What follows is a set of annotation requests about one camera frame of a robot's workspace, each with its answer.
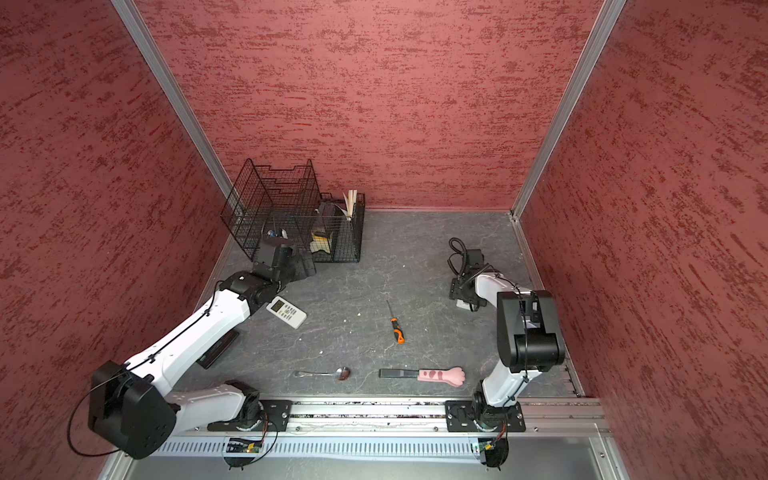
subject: black wire basket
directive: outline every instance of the black wire basket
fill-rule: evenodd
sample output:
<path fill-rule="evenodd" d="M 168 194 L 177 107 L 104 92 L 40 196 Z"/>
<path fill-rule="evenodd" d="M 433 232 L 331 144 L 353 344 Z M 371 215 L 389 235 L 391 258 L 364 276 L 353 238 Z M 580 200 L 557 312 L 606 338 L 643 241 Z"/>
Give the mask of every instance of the black wire basket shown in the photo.
<path fill-rule="evenodd" d="M 353 214 L 343 200 L 320 194 L 312 161 L 289 169 L 246 160 L 221 219 L 252 261 L 265 236 L 293 240 L 317 263 L 358 262 L 362 247 L 365 195 L 358 194 Z"/>
<path fill-rule="evenodd" d="M 357 194 L 351 216 L 344 200 L 321 194 L 322 201 L 312 228 L 309 252 L 317 263 L 359 262 L 362 252 L 362 222 L 366 216 L 366 196 Z"/>

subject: small object in basket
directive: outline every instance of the small object in basket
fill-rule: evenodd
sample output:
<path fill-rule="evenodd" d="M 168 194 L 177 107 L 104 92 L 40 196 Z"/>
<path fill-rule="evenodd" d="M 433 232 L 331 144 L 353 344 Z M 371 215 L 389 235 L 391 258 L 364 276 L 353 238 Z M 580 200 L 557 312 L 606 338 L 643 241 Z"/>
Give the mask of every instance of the small object in basket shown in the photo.
<path fill-rule="evenodd" d="M 310 243 L 310 252 L 320 252 L 331 254 L 331 239 L 325 233 L 312 232 L 312 243 Z"/>
<path fill-rule="evenodd" d="M 346 204 L 346 210 L 341 208 L 344 212 L 347 221 L 352 221 L 352 215 L 355 213 L 355 202 L 357 201 L 357 190 L 350 190 L 349 193 L 341 193 L 344 196 L 344 203 Z"/>

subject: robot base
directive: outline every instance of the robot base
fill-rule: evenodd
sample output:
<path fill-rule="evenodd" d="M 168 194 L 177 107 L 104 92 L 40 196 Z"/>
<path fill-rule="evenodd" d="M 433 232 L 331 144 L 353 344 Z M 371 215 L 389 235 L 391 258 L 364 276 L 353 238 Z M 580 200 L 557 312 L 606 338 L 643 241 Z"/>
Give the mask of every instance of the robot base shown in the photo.
<path fill-rule="evenodd" d="M 499 433 L 507 424 L 509 432 L 524 432 L 525 419 L 520 403 L 509 407 L 494 407 L 485 402 L 482 384 L 473 400 L 449 400 L 445 402 L 445 422 L 449 432 Z"/>

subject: black handle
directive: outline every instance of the black handle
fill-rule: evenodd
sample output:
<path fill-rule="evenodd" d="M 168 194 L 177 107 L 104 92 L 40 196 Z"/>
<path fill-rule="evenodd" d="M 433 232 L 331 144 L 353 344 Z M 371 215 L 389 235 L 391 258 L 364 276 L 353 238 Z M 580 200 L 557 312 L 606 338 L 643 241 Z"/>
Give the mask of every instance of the black handle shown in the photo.
<path fill-rule="evenodd" d="M 418 377 L 418 370 L 379 369 L 380 379 L 417 379 Z"/>

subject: screwdriver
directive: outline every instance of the screwdriver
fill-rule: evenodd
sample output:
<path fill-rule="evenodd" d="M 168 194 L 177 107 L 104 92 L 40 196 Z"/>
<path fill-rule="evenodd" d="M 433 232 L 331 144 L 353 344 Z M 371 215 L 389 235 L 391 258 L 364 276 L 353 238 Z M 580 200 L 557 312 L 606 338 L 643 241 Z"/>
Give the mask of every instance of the screwdriver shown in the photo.
<path fill-rule="evenodd" d="M 395 341 L 397 343 L 403 344 L 406 342 L 406 338 L 402 335 L 402 330 L 400 329 L 400 325 L 397 323 L 397 317 L 392 311 L 392 306 L 389 305 L 389 300 L 386 301 L 386 305 L 389 307 L 389 315 L 392 316 L 392 328 L 395 329 Z"/>

